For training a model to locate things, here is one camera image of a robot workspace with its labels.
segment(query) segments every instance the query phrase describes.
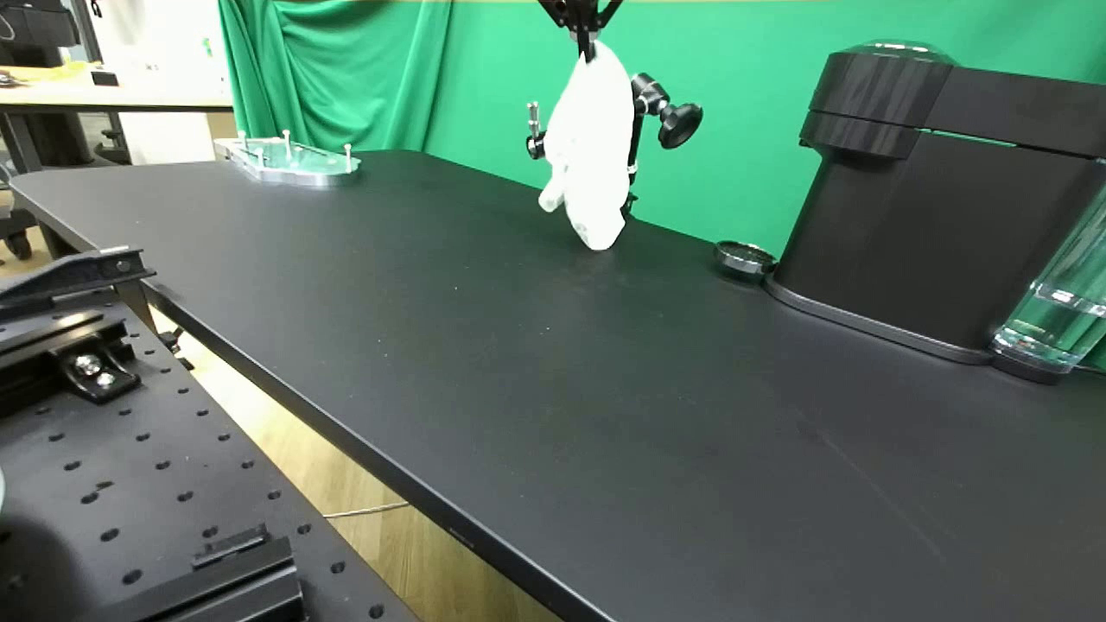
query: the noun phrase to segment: clear plastic container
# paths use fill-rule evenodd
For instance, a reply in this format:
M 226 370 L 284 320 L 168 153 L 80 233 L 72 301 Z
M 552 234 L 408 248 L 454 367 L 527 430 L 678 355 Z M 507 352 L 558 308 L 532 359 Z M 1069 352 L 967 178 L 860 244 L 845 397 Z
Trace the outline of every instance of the clear plastic container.
M 1089 367 L 1106 338 L 1106 191 L 996 329 L 999 362 L 1042 377 Z

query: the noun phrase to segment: floor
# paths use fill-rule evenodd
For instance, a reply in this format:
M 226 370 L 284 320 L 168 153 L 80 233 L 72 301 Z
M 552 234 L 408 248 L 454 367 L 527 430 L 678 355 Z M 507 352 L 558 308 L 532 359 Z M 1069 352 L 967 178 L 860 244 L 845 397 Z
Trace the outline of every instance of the floor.
M 16 263 L 0 246 L 0 288 L 14 273 L 42 265 L 42 234 L 32 233 L 35 255 Z M 353 544 L 353 550 L 428 622 L 547 622 L 543 604 L 507 586 L 499 572 L 455 545 L 439 526 L 388 490 L 376 476 L 345 461 L 331 444 L 300 424 L 258 387 L 226 367 L 197 338 L 182 336 L 180 352 L 195 362 L 197 383 L 272 458 L 303 498 Z

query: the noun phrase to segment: table top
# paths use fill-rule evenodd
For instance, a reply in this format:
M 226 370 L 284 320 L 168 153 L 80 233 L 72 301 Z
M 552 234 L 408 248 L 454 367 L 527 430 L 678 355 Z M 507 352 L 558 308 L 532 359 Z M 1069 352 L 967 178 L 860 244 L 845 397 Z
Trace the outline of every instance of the table top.
M 197 80 L 126 80 L 122 87 L 98 87 L 90 65 L 0 65 L 14 80 L 11 89 L 0 89 L 0 108 L 16 110 L 233 110 L 229 82 L 197 82 Z
M 954 367 L 428 155 L 16 178 L 158 303 L 572 618 L 1102 618 L 1106 382 Z

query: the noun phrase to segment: black coffee machine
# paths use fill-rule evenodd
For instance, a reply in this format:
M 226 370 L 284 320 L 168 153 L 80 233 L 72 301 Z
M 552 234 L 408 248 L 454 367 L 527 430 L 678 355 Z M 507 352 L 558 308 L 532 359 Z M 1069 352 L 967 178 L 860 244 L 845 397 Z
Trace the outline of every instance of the black coffee machine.
M 824 165 L 771 294 L 977 362 L 1106 188 L 1106 87 L 865 44 L 829 56 L 803 146 Z

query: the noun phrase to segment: white cloth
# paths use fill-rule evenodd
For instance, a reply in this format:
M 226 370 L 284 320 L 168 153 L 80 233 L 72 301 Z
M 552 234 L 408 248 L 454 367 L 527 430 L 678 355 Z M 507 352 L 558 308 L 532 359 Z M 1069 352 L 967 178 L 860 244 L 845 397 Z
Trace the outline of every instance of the white cloth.
M 629 196 L 633 87 L 619 56 L 594 42 L 594 58 L 579 58 L 547 124 L 550 184 L 543 211 L 565 208 L 581 244 L 606 252 L 621 234 Z

